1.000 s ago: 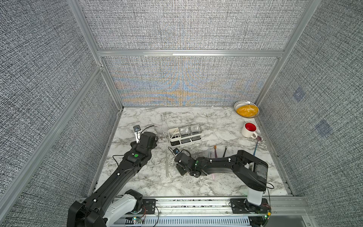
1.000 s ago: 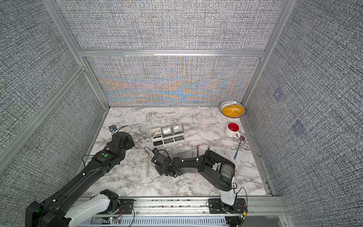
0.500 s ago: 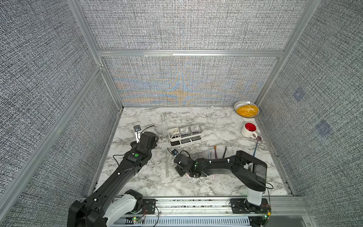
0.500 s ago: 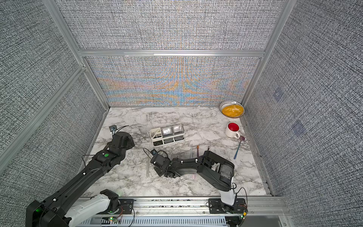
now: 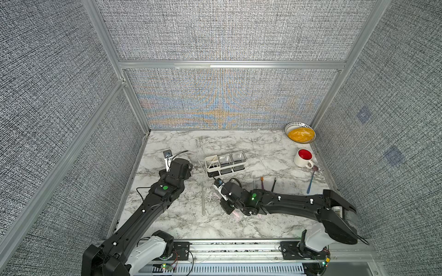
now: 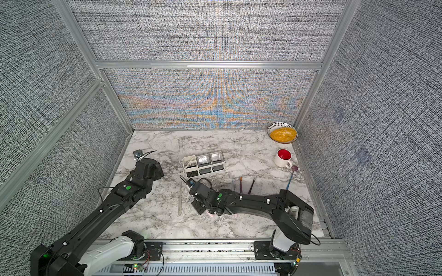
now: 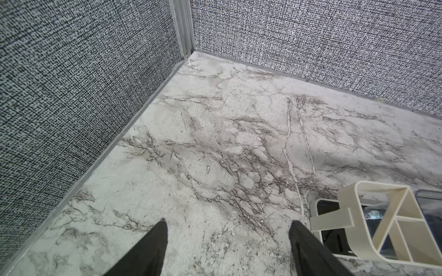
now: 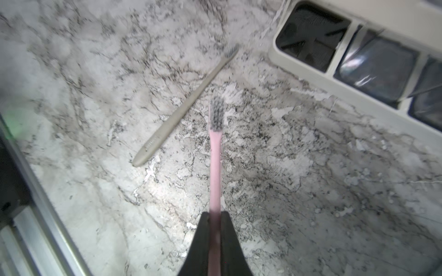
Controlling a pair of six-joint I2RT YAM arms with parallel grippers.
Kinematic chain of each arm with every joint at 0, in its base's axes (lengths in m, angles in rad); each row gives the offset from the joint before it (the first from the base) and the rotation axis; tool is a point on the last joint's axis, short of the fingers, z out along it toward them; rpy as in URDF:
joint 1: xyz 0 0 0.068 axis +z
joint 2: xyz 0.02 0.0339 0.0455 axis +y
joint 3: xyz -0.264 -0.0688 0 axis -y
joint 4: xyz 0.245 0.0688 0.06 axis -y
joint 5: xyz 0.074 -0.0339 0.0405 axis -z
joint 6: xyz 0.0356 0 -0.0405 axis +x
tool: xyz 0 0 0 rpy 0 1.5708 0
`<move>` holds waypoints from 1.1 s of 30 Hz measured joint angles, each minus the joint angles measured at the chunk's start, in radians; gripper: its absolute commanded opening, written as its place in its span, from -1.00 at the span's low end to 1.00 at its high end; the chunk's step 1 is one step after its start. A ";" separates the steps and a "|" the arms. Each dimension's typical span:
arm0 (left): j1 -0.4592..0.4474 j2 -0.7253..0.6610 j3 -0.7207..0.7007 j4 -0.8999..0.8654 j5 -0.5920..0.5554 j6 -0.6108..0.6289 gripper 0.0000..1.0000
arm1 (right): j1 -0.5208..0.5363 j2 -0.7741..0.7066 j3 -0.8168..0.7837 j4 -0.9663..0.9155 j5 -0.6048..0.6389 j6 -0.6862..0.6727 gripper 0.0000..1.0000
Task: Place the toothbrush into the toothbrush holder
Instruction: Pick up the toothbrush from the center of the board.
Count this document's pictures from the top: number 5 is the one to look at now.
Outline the white toothbrush holder caddy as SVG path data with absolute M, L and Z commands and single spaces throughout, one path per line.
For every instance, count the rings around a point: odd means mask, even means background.
M 248 158 L 243 151 L 223 155 L 212 155 L 204 159 L 209 178 L 229 175 L 245 170 Z

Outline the black toothbrush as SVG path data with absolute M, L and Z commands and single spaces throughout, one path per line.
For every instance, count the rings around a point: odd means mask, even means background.
M 273 181 L 273 185 L 271 188 L 271 192 L 274 192 L 275 186 L 276 186 L 276 182 L 277 182 L 277 177 L 275 177 L 274 181 Z

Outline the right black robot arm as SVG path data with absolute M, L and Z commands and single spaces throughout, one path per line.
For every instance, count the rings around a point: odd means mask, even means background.
M 314 195 L 278 194 L 264 189 L 247 191 L 237 181 L 223 182 L 220 178 L 214 180 L 214 187 L 228 215 L 238 209 L 246 216 L 284 214 L 319 222 L 302 233 L 298 252 L 305 258 L 320 254 L 333 242 L 358 243 L 356 208 L 332 190 Z

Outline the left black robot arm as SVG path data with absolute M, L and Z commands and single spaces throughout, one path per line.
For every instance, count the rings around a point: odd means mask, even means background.
M 83 276 L 128 276 L 130 254 L 153 222 L 177 200 L 185 189 L 193 165 L 186 159 L 171 161 L 169 170 L 159 171 L 139 208 L 100 246 L 89 246 L 82 257 Z

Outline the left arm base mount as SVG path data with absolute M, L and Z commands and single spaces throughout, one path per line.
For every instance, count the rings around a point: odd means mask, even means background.
M 166 245 L 165 253 L 155 261 L 187 261 L 189 259 L 190 242 L 179 241 Z

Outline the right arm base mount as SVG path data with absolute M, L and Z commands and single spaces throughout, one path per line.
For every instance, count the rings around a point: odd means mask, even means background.
M 322 251 L 316 252 L 304 245 L 299 245 L 299 241 L 281 241 L 279 250 L 284 260 L 313 260 L 321 261 L 330 258 L 330 252 L 324 248 Z

